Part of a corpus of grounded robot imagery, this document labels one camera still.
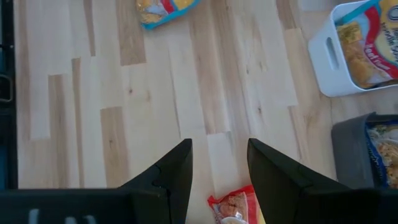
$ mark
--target white plastic basket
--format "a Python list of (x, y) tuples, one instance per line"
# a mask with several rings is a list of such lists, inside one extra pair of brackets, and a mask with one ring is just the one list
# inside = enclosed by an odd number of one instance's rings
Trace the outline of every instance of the white plastic basket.
[(354, 84), (349, 74), (343, 49), (338, 38), (335, 21), (355, 10), (367, 1), (352, 2), (336, 6), (323, 27), (308, 43), (312, 64), (320, 90), (329, 97), (345, 96), (366, 91), (380, 90), (398, 85), (363, 89)]

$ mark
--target snack bag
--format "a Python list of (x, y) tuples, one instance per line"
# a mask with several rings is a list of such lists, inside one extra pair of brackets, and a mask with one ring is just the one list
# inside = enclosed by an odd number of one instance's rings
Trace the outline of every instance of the snack bag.
[(336, 25), (357, 86), (398, 82), (398, 0), (370, 0)]
[(368, 123), (366, 137), (381, 187), (398, 189), (398, 121)]
[(259, 206), (252, 185), (220, 199), (211, 196), (207, 202), (218, 224), (258, 224)]
[(200, 0), (136, 0), (141, 23), (146, 29), (153, 29), (195, 7)]

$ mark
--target food package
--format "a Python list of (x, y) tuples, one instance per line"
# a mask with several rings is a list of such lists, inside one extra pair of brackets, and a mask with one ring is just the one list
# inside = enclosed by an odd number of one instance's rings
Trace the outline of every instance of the food package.
[(207, 200), (218, 224), (258, 224), (259, 206), (252, 185), (229, 193), (220, 199)]
[(398, 121), (368, 123), (366, 134), (381, 187), (398, 189)]
[(165, 22), (182, 16), (195, 7), (200, 0), (136, 0), (141, 23), (153, 29)]
[(398, 83), (398, 0), (370, 0), (336, 23), (354, 83)]

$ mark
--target red food package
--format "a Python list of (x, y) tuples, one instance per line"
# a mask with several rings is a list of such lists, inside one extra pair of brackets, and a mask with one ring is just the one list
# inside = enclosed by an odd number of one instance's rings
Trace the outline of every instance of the red food package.
[(219, 199), (210, 196), (207, 202), (219, 224), (257, 224), (258, 222), (259, 207), (252, 185)]

